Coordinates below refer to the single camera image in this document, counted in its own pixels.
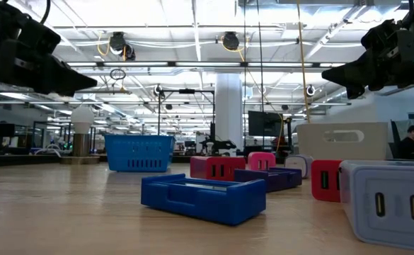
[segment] white lamp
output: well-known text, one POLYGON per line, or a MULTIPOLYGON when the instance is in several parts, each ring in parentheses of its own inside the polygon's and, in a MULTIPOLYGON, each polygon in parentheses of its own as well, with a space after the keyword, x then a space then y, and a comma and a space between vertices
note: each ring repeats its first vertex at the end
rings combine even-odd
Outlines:
POLYGON ((88 134, 88 129, 92 126, 94 120, 95 115, 89 107, 80 106, 71 113, 71 122, 76 134, 88 134))

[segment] desk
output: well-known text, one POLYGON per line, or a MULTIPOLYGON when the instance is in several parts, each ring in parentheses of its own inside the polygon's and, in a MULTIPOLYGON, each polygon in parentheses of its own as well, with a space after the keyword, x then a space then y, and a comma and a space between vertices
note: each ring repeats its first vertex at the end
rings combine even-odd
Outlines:
POLYGON ((314 200, 309 180, 269 193, 266 211, 228 227, 140 205, 141 177, 157 174, 0 167, 0 254, 414 255, 357 240, 342 206, 314 200))

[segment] ceiling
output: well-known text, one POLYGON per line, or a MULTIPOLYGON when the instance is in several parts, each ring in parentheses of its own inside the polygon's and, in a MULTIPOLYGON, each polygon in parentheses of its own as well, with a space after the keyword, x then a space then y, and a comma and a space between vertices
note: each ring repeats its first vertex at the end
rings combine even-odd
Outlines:
MULTIPOLYGON (((357 59, 364 48, 360 39, 372 27, 387 18, 401 19, 407 14, 407 6, 401 0, 306 0, 300 6, 303 50, 306 62, 345 63, 357 59)), ((10 0, 9 3, 22 12, 40 20, 45 12, 45 0, 10 0)), ((113 32, 122 31, 125 39, 136 52, 138 62, 301 62, 298 11, 294 0, 52 0, 46 26, 56 31, 62 41, 54 55, 68 63, 118 62, 118 56, 109 52, 108 38, 113 32), (240 40, 241 56, 229 52, 221 44, 226 31, 234 31, 240 40)), ((87 92, 78 91, 74 98, 55 94, 47 96, 28 93, 28 98, 1 95, 0 100, 40 101, 44 111, 66 111, 77 107, 76 102, 96 104, 97 120, 111 117, 109 126, 130 124, 140 129, 146 124, 154 132, 157 123, 157 105, 153 90, 156 85, 164 89, 214 90, 218 72, 233 72, 246 77, 247 98, 245 111, 260 110, 261 93, 269 102, 304 102, 303 74, 297 68, 222 69, 203 67, 123 67, 127 76, 114 84, 110 79, 111 68, 75 67, 85 75, 98 80, 98 86, 87 92), (72 104, 49 102, 70 101, 72 104)), ((307 86, 314 86, 312 103, 345 102, 343 87, 323 80, 322 69, 309 69, 305 74, 307 86)), ((23 88, 15 88, 17 94, 23 88)), ((166 99, 176 104, 172 110, 163 108, 164 132, 179 130, 190 132, 207 128, 212 117, 210 95, 181 95, 174 93, 166 99)), ((290 106, 283 111, 280 104, 265 105, 266 111, 278 111, 294 118, 303 118, 303 106, 290 106)), ((314 113, 325 114, 330 107, 317 106, 314 113)))

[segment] white plastic box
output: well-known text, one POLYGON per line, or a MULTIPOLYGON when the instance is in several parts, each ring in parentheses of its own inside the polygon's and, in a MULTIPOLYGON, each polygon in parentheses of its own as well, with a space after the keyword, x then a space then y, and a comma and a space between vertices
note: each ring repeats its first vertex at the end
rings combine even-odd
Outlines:
POLYGON ((284 167, 289 169, 301 169, 303 179, 311 176, 311 165, 314 159, 306 155, 292 155, 285 158, 284 167))
POLYGON ((340 200, 363 242, 414 249, 414 161, 344 161, 340 200))

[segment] pillar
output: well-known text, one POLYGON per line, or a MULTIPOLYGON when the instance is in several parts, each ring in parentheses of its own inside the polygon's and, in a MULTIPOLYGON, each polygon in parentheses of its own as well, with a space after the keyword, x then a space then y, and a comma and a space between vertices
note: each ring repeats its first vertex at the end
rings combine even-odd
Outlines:
POLYGON ((216 139, 231 140, 243 151, 243 86, 240 74, 218 74, 215 92, 216 139))

